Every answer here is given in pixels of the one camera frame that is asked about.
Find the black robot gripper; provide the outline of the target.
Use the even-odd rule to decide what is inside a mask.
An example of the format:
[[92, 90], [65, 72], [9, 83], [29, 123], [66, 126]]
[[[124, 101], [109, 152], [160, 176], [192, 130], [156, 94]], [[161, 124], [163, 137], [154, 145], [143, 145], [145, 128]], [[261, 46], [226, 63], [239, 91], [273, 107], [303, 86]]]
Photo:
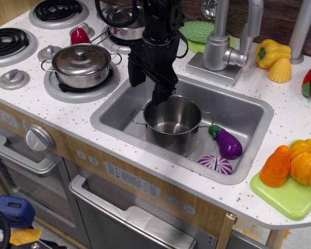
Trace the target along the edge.
[[146, 15], [146, 25], [140, 43], [130, 44], [128, 71], [132, 87], [145, 82], [146, 77], [156, 84], [152, 92], [152, 103], [158, 106], [176, 92], [178, 78], [173, 70], [180, 37], [171, 30], [170, 18]]

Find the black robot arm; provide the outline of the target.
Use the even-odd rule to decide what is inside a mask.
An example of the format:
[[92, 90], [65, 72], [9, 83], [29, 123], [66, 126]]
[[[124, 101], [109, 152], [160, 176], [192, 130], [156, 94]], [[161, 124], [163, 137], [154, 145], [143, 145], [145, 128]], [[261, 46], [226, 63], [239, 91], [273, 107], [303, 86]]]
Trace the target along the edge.
[[181, 1], [143, 1], [146, 18], [142, 41], [130, 44], [128, 71], [132, 87], [151, 79], [155, 83], [152, 103], [158, 106], [176, 90], [173, 63], [181, 39], [185, 15]]

